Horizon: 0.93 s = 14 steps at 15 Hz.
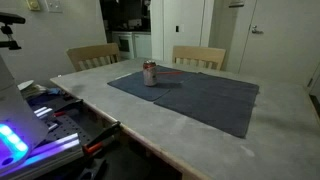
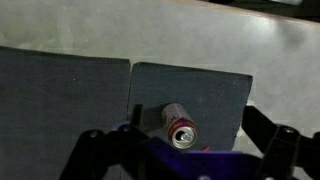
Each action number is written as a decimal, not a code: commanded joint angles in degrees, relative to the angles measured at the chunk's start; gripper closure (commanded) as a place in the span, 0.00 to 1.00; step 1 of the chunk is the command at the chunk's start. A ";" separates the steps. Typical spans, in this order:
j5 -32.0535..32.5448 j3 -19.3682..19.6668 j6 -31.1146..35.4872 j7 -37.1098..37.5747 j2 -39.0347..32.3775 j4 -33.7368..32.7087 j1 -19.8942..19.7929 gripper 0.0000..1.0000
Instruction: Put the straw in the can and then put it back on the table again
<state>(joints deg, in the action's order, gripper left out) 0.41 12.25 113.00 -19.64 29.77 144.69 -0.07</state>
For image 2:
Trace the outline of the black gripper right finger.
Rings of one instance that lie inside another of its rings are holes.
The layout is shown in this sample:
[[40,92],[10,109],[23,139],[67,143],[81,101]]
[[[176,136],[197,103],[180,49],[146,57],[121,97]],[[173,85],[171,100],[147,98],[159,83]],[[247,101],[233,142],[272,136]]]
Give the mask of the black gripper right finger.
[[257,174],[274,180],[298,180],[300,167],[313,180],[320,180],[320,132],[311,138],[293,127],[275,124],[254,106],[243,110],[242,129],[263,154]]

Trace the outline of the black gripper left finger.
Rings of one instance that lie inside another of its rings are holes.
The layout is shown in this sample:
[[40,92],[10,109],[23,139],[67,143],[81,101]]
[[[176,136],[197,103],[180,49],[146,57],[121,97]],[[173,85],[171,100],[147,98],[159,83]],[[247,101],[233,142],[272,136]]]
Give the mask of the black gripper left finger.
[[129,121],[117,124],[109,133],[99,129],[83,132],[59,180],[103,180],[110,168],[120,165],[132,179],[139,178],[140,146],[148,137],[139,130],[142,105],[134,107]]

